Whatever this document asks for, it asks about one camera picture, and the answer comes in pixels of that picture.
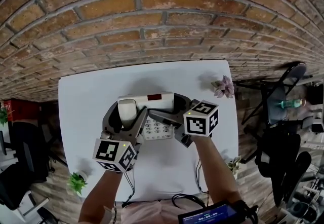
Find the forearm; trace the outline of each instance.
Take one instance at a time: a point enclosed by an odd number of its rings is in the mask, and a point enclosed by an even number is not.
[[[209,194],[214,203],[240,200],[236,180],[211,138],[194,137]]]
[[[104,207],[113,208],[116,193],[122,179],[122,174],[105,171],[96,186],[84,201],[79,222],[87,221],[93,224],[100,223],[104,215]]]

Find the green bottle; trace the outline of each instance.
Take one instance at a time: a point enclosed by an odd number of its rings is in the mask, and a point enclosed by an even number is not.
[[[286,100],[280,103],[282,108],[298,108],[300,106],[304,106],[306,103],[305,99],[297,99],[297,100]]]

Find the tabletop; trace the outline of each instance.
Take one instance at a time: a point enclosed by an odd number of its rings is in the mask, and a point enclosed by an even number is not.
[[[105,171],[92,159],[95,140],[100,138],[102,119],[119,96],[174,92],[190,99],[219,105],[219,123],[212,140],[224,159],[238,155],[235,99],[216,98],[212,81],[231,78],[226,60],[181,61],[110,68],[62,77],[59,81],[59,115],[62,140],[70,173],[82,170],[89,178],[82,190],[86,197]],[[175,139],[145,142],[134,169],[131,201],[168,199],[174,194],[197,194],[195,145],[186,148]],[[201,171],[200,186],[207,190]],[[116,201],[132,193],[122,178]]]

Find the red crate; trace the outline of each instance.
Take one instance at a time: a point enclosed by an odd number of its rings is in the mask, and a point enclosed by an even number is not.
[[[8,112],[8,121],[37,120],[39,117],[39,104],[27,100],[5,100],[5,108]]]

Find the small succulent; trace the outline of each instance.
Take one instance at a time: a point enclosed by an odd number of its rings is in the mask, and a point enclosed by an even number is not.
[[[77,173],[73,173],[72,175],[70,175],[68,184],[76,193],[80,193],[80,195],[83,187],[87,185],[84,179],[80,177],[80,175],[78,175]]]
[[[232,171],[233,174],[236,174],[239,169],[239,163],[241,161],[241,156],[235,157],[232,161],[227,163],[228,168]]]
[[[216,88],[215,96],[221,98],[224,95],[227,98],[233,98],[234,96],[234,84],[227,76],[223,76],[223,80],[212,82],[212,85]]]

